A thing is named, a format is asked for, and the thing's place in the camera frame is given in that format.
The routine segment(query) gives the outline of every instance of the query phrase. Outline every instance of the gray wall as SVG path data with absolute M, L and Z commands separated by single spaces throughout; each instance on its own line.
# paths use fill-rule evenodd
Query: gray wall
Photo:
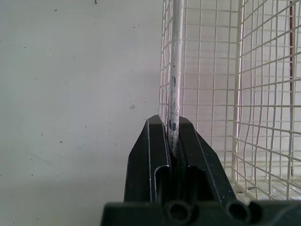
M 97 226 L 158 113 L 162 0 L 0 1 L 0 224 Z

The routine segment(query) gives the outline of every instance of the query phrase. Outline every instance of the metal wire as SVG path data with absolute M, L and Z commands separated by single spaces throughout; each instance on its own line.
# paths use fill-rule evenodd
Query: metal wire
M 183 8 L 179 115 L 245 197 L 300 199 L 300 0 L 184 0 Z M 159 114 L 167 125 L 171 9 L 164 0 Z

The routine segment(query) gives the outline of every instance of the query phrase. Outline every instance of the wire grid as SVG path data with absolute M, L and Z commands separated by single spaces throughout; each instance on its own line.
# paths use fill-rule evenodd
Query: wire grid
M 301 196 L 301 5 L 298 0 L 241 4 L 234 181 L 250 198 L 296 199 Z
M 172 4 L 163 4 L 165 123 Z M 297 0 L 184 0 L 180 115 L 217 152 L 238 198 L 301 197 L 299 15 Z
M 230 173 L 238 0 L 184 0 L 180 115 Z M 172 0 L 163 4 L 159 114 L 167 123 Z

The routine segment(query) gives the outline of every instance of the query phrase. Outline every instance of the vertical rod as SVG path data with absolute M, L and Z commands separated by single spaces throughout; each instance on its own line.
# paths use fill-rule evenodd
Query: vertical rod
M 188 0 L 185 1 L 185 8 L 186 8 L 186 13 L 185 13 L 185 18 L 183 17 L 183 22 L 186 23 L 187 22 L 187 3 Z M 184 26 L 183 28 L 183 32 L 184 32 L 184 37 L 185 37 L 185 42 L 184 42 L 184 56 L 186 56 L 186 49 L 187 49 L 187 25 Z M 186 73 L 186 58 L 183 57 L 183 68 L 181 68 L 183 73 Z M 183 76 L 183 87 L 186 86 L 186 81 L 185 81 L 185 76 Z M 185 89 L 183 89 L 183 95 L 182 95 L 182 103 L 184 103 L 184 99 L 185 99 Z M 182 113 L 181 116 L 184 116 L 184 106 L 182 106 Z
M 173 28 L 168 103 L 168 142 L 173 155 L 179 138 L 180 82 L 184 0 L 173 0 Z
M 278 13 L 277 11 L 276 11 L 276 13 L 274 13 L 274 0 L 272 0 L 272 15 L 274 15 L 274 14 L 276 14 L 276 13 Z M 273 20 L 271 20 L 271 27 L 270 27 L 270 29 L 271 29 L 271 32 L 269 33 L 269 39 L 271 40 L 272 39 L 272 30 L 273 30 Z M 270 45 L 270 47 L 269 47 L 269 61 L 271 61 L 271 58 L 272 58 L 272 43 L 273 42 L 271 42 L 271 45 Z M 269 64 L 269 69 L 268 69 L 268 74 L 269 75 L 271 75 L 271 64 Z M 271 83 L 271 76 L 269 76 L 269 78 L 268 78 L 268 80 L 269 80 L 269 84 Z M 272 91 L 272 86 L 268 86 L 268 100 L 267 100 L 267 103 L 268 103 L 268 105 L 271 105 L 271 98 L 270 98 L 270 96 L 271 96 L 271 91 Z M 269 127 L 269 119 L 270 119 L 270 107 L 268 107 L 267 108 L 267 123 L 266 123 L 266 126 L 267 127 Z M 268 135 L 269 135 L 269 130 L 268 129 L 266 129 L 266 141 L 265 141 L 265 148 L 269 148 L 269 137 L 268 137 Z M 265 153 L 265 171 L 269 171 L 269 168 L 270 168 L 270 166 L 268 166 L 268 154 L 271 156 L 272 154 L 271 153 L 268 153 L 268 152 L 266 152 Z M 268 173 L 266 173 L 265 174 L 265 179 L 266 180 L 268 180 L 269 179 L 269 174 Z M 269 185 L 269 195 L 271 195 L 271 186 Z
M 288 8 L 287 8 L 287 6 L 288 6 L 288 4 L 289 4 L 289 2 L 286 2 L 286 10 L 285 10 L 285 15 L 287 15 L 287 11 L 288 11 Z M 286 28 L 287 28 L 287 16 L 285 17 L 285 25 L 284 25 L 284 30 L 286 31 Z M 284 36 L 284 46 L 286 45 L 286 35 Z M 285 78 L 285 67 L 284 67 L 284 63 L 282 63 L 282 65 L 283 65 L 283 68 L 282 68 L 282 79 L 281 79 L 281 81 L 284 81 L 284 78 Z M 281 90 L 284 90 L 284 84 L 282 83 L 281 84 Z M 284 92 L 281 92 L 281 105 L 283 105 L 283 94 L 284 94 Z M 281 107 L 280 108 L 280 129 L 282 129 L 282 122 L 283 121 L 283 108 Z M 279 141 L 279 147 L 280 147 L 280 153 L 282 153 L 282 139 L 281 139 L 281 137 L 282 137 L 282 131 L 280 131 L 280 141 Z M 282 175 L 282 156 L 280 155 L 279 156 L 279 165 L 280 165 L 280 167 L 279 167 L 279 175 Z
M 243 0 L 238 2 L 238 27 L 237 27 L 237 43 L 236 46 L 236 69 L 235 69 L 235 87 L 234 87 L 234 116 L 233 116 L 233 142 L 232 142 L 232 181 L 237 184 L 237 154 L 238 154 L 238 136 L 239 136 L 239 123 L 240 118 L 239 104 L 240 104 L 240 77 L 241 77 L 241 61 L 242 61 L 242 47 L 243 47 L 243 34 L 244 34 L 244 23 L 243 23 Z
M 230 11 L 232 11 L 232 0 L 230 0 Z M 231 16 L 232 16 L 232 13 L 230 12 L 229 13 L 229 26 L 231 26 Z M 226 169 L 226 153 L 227 153 L 227 119 L 228 119 L 228 96 L 229 96 L 229 93 L 228 93 L 228 89 L 229 89 L 229 73 L 230 73 L 230 41 L 231 41 L 231 35 L 230 35 L 230 32 L 231 30 L 229 29 L 229 34 L 228 34 L 228 66 L 227 66 L 227 95 L 226 95 L 226 123 L 225 123 L 225 145 L 224 145 L 224 150 L 225 150 L 225 153 L 224 153 L 224 163 L 223 163 L 223 166 L 224 166 L 224 170 Z
M 218 8 L 218 1 L 216 0 L 215 2 L 216 8 Z M 217 35 L 217 11 L 215 11 L 215 28 L 214 28 L 214 55 L 213 55 L 213 89 L 212 89 L 212 112 L 211 112 L 211 143 L 210 146 L 213 146 L 213 131 L 214 131 L 214 99 L 215 99 L 215 92 L 214 92 L 214 88 L 215 88 L 215 71 L 216 71 L 216 35 Z
M 257 1 L 257 18 L 256 18 L 256 27 L 259 27 L 259 1 Z M 252 12 L 254 12 L 254 0 L 253 0 L 253 6 L 252 6 Z M 256 41 L 255 42 L 255 45 L 258 45 L 258 29 L 256 29 Z M 255 50 L 255 59 L 257 58 L 257 53 L 258 53 L 258 49 Z M 255 67 L 257 67 L 258 65 L 258 61 L 255 60 Z M 254 84 L 255 86 L 257 85 L 257 70 L 255 69 L 254 70 Z M 254 89 L 254 98 L 253 98 L 253 103 L 252 105 L 255 105 L 256 103 L 256 100 L 258 99 L 257 98 L 257 95 L 256 95 L 256 89 Z M 253 108 L 253 115 L 252 115 L 252 123 L 254 124 L 255 123 L 255 107 Z M 252 128 L 252 143 L 254 144 L 255 143 L 255 129 L 254 127 Z M 256 152 L 256 148 L 253 148 L 252 146 L 252 164 L 253 164 L 253 161 L 255 162 L 255 152 Z M 256 169 L 254 167 L 252 167 L 252 180 L 255 180 L 255 171 Z
M 161 39 L 161 62 L 160 62 L 160 67 L 161 67 L 161 71 L 160 71 L 160 76 L 161 76 L 161 81 L 160 81 L 160 104 L 159 104 L 159 115 L 161 117 L 161 120 L 163 120 L 164 122 L 166 122 L 166 119 L 164 118 L 164 89 L 165 87 L 161 87 L 161 86 L 165 86 L 165 66 L 166 66 L 166 62 L 165 62 L 165 25 L 166 25 L 166 15 L 164 15 L 166 13 L 166 0 L 163 1 L 163 9 L 162 9 L 162 39 Z
M 279 1 L 276 1 L 276 13 L 279 12 Z M 278 25 L 279 25 L 279 16 L 276 16 L 276 37 L 278 37 Z M 275 59 L 277 60 L 278 58 L 278 39 L 275 40 L 275 44 L 276 44 L 276 48 L 275 48 Z M 278 82 L 278 61 L 275 62 L 275 82 Z M 278 97 L 278 85 L 275 85 L 275 89 L 274 89 L 274 105 L 277 104 L 277 97 Z M 274 106 L 273 107 L 274 112 L 273 112 L 273 128 L 275 128 L 276 125 L 276 111 L 277 108 Z M 272 130 L 272 138 L 271 138 L 271 150 L 274 149 L 274 139 L 275 139 L 275 130 Z M 271 172 L 272 172 L 272 153 L 270 153 L 269 156 L 269 195 L 271 195 L 272 193 L 272 176 L 271 176 Z
M 294 16 L 294 14 L 293 14 L 293 2 L 292 1 L 290 1 L 290 4 L 291 4 L 291 6 L 290 6 L 290 30 L 291 30 L 291 32 L 290 32 L 290 54 L 292 55 L 294 52 L 293 52 L 293 35 L 294 35 L 294 31 L 293 31 L 293 27 L 294 27 L 294 23 L 293 23 L 293 16 Z M 291 56 L 290 57 L 290 79 L 293 79 L 293 57 Z M 293 109 L 292 109 L 292 105 L 293 105 L 293 95 L 294 95 L 294 93 L 293 93 L 293 82 L 290 82 L 290 103 L 291 103 L 291 108 L 290 108 L 290 111 L 291 111 L 291 115 L 292 115 L 292 111 L 293 111 Z M 292 161 L 292 165 L 291 165 L 291 176 L 293 175 L 293 161 Z
M 199 24 L 202 24 L 202 7 L 203 7 L 203 1 L 201 0 L 200 2 L 200 12 L 199 12 Z M 198 56 L 201 56 L 201 36 L 202 36 L 202 26 L 199 27 L 199 33 L 198 33 L 198 37 L 200 42 L 198 43 Z M 198 59 L 198 87 L 199 87 L 199 81 L 200 81 L 200 73 L 201 73 L 201 58 Z M 199 104 L 199 89 L 197 91 L 197 104 Z M 198 112 L 199 112 L 199 108 L 200 106 L 197 106 L 197 122 L 196 122 L 196 130 L 198 130 Z

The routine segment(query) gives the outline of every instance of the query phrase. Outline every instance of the wire mesh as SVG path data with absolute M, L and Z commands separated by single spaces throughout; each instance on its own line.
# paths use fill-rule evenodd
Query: wire mesh
M 180 115 L 217 152 L 240 198 L 301 197 L 300 7 L 299 0 L 184 0 Z M 165 123 L 172 16 L 172 0 L 164 0 Z

